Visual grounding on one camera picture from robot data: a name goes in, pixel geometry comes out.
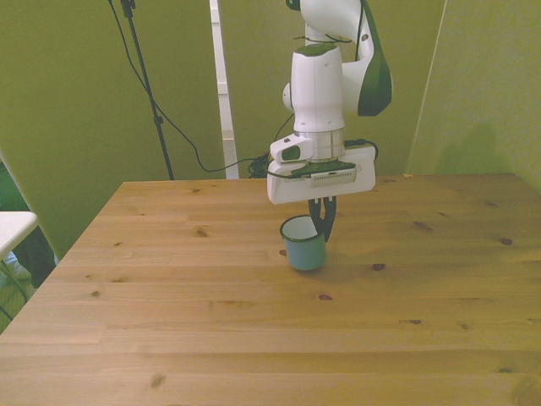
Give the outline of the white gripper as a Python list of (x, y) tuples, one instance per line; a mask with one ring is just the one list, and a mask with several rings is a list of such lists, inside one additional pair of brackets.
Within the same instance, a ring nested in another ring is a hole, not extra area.
[[(345, 176), (346, 171), (326, 169), (322, 174), (316, 173), (310, 178), (285, 178), (292, 174), (292, 170), (303, 167), (305, 162), (272, 162), (268, 169), (270, 174), (267, 175), (268, 197), (274, 204), (309, 200), (309, 215), (315, 230), (322, 234), (324, 226), (325, 242), (328, 242), (336, 219), (336, 196), (371, 190), (375, 186), (374, 159), (375, 148), (371, 145), (346, 149), (340, 160), (356, 165), (354, 175), (348, 177)], [(323, 219), (320, 216), (320, 198), (324, 198)]]

